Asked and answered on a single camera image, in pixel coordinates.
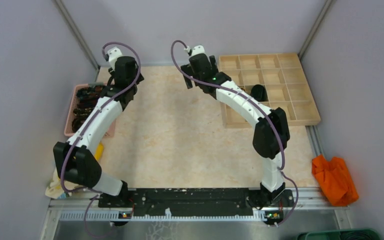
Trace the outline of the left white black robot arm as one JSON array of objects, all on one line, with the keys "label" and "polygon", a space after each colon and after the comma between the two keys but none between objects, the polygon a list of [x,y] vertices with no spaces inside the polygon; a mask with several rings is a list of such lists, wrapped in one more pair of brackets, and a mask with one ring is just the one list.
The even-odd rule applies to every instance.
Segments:
[{"label": "left white black robot arm", "polygon": [[99,143],[111,124],[121,115],[143,81],[141,62],[132,56],[109,58],[111,84],[104,86],[91,114],[66,142],[57,142],[53,155],[61,184],[65,181],[100,194],[110,195],[118,207],[129,203],[127,183],[103,172],[95,158]]}]

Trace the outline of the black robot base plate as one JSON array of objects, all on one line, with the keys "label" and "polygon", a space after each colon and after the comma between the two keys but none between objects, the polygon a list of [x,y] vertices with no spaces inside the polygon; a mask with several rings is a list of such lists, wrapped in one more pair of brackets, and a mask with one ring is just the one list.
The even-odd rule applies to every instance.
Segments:
[{"label": "black robot base plate", "polygon": [[98,198],[100,208],[132,208],[135,217],[250,217],[255,210],[293,204],[291,190],[270,201],[259,188],[135,188]]}]

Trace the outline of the rolled black tie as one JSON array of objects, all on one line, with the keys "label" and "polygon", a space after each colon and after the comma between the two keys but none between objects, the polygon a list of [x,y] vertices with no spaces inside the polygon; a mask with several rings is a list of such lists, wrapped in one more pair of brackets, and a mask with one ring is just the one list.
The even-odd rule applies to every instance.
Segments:
[{"label": "rolled black tie", "polygon": [[268,101],[266,88],[261,84],[254,85],[251,88],[250,95],[258,102]]}]

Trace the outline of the green bin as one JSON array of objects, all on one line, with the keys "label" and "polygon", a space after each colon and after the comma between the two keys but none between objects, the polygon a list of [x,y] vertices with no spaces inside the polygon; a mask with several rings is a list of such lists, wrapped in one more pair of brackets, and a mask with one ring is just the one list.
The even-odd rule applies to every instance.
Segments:
[{"label": "green bin", "polygon": [[371,228],[353,228],[301,233],[296,240],[382,240]]}]

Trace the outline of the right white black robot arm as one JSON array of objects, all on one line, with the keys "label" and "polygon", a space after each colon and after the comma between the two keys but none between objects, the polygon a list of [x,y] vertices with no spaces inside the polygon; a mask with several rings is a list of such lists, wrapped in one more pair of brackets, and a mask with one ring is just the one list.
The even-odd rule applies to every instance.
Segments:
[{"label": "right white black robot arm", "polygon": [[263,187],[261,199],[267,206],[281,200],[285,188],[282,169],[285,166],[285,149],[290,140],[286,112],[270,108],[243,91],[232,78],[217,68],[214,56],[205,53],[191,54],[189,63],[180,67],[187,88],[199,87],[205,94],[224,103],[241,115],[253,128],[252,146],[262,157]]}]

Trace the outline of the wooden compartment tray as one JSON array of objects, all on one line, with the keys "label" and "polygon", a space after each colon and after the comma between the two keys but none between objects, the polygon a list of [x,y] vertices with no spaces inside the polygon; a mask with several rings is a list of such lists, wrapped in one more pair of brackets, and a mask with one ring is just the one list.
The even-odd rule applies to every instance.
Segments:
[{"label": "wooden compartment tray", "polygon": [[321,117],[296,53],[221,55],[218,69],[251,94],[263,85],[268,101],[261,104],[285,111],[289,126],[316,126]]}]

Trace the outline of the yellow white cloth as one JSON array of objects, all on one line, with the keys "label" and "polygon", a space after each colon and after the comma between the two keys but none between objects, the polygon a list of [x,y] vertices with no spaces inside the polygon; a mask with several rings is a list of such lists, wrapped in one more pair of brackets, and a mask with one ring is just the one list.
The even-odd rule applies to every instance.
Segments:
[{"label": "yellow white cloth", "polygon": [[[94,154],[95,159],[99,163],[104,152],[104,145],[102,142],[99,143],[98,147],[96,148],[96,152]],[[69,192],[66,193],[61,186],[61,180],[58,177],[58,172],[57,169],[53,171],[52,179],[50,180],[46,190],[45,190],[45,195],[51,199],[66,199],[70,197],[73,193]]]}]

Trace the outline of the pink plastic basket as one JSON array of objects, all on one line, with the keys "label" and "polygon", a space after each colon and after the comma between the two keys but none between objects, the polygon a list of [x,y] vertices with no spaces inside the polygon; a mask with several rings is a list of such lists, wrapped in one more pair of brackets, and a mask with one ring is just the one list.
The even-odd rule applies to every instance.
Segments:
[{"label": "pink plastic basket", "polygon": [[104,86],[104,83],[96,82],[79,84],[74,88],[64,128],[66,137],[77,132],[92,113]]}]

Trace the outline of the orange cloth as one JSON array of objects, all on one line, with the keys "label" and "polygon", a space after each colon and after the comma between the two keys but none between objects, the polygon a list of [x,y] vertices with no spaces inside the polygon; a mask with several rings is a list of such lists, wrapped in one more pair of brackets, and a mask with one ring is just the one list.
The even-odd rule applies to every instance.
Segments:
[{"label": "orange cloth", "polygon": [[311,172],[319,184],[324,196],[334,207],[345,207],[360,196],[343,158],[333,157],[326,160],[321,154],[312,160]]}]

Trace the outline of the pile of patterned ties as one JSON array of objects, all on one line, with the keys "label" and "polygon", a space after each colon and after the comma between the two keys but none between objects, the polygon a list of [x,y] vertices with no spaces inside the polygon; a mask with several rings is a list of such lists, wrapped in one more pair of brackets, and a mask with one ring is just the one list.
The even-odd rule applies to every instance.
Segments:
[{"label": "pile of patterned ties", "polygon": [[73,114],[71,120],[73,132],[76,132],[92,113],[104,87],[104,85],[82,87],[75,92],[76,101],[74,109],[71,111]]}]

